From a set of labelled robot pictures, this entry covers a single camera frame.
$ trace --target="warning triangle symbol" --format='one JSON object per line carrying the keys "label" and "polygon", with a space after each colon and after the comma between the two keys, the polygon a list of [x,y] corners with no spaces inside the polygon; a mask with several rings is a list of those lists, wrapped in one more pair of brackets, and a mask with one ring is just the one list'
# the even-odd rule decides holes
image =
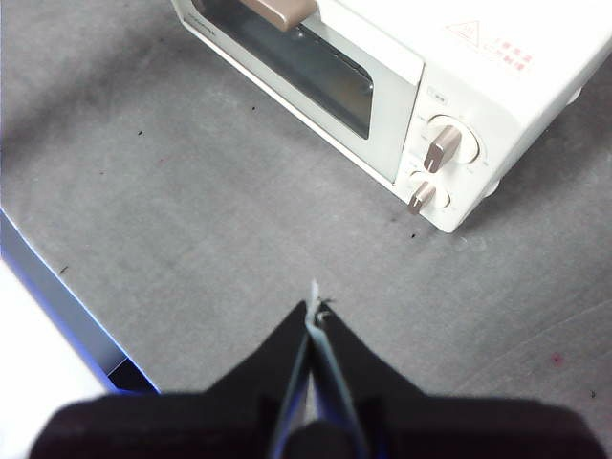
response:
{"label": "warning triangle symbol", "polygon": [[459,35],[460,37],[467,40],[472,45],[479,46],[479,25],[478,21],[462,22],[460,24],[452,24],[447,26],[451,32]]}

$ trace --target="black object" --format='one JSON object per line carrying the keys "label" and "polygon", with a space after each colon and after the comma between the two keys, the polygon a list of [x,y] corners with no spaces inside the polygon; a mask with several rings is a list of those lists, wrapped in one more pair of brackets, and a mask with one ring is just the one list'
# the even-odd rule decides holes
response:
{"label": "black object", "polygon": [[122,361],[108,374],[108,379],[120,391],[157,394],[153,384],[130,359]]}
{"label": "black object", "polygon": [[[60,410],[31,458],[605,458],[581,417],[568,409],[426,395],[324,304],[310,310],[331,350],[323,353],[305,326],[306,312],[306,304],[298,304],[204,393],[108,396]],[[334,365],[341,381],[331,381]],[[288,435],[310,369],[325,419]],[[342,388],[365,445],[355,420],[339,406]]]}

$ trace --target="red stain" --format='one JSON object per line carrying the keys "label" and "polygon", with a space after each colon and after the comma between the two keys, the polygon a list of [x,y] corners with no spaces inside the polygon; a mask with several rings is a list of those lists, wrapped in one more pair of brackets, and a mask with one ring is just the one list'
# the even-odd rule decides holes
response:
{"label": "red stain", "polygon": [[174,152],[174,153],[170,153],[168,156],[160,158],[157,161],[157,164],[167,163],[170,160],[175,161],[175,160],[185,160],[185,159],[192,160],[193,158],[184,152]]}
{"label": "red stain", "polygon": [[562,366],[563,356],[559,352],[555,352],[555,354],[551,356],[551,361],[553,361],[554,366]]}

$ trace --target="blue edge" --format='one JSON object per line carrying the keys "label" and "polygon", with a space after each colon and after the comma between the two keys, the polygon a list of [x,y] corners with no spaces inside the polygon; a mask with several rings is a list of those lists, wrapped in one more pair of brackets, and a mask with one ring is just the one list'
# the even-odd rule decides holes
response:
{"label": "blue edge", "polygon": [[109,392],[134,394],[116,387],[109,379],[113,369],[130,360],[160,393],[159,388],[36,253],[3,209],[0,209],[0,251],[7,265]]}

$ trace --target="oven window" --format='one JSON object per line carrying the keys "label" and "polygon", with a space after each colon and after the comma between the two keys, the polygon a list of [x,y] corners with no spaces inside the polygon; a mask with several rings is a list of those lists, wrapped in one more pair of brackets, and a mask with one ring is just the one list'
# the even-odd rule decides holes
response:
{"label": "oven window", "polygon": [[302,94],[368,138],[374,85],[357,62],[303,25],[279,31],[239,0],[193,0],[193,5]]}

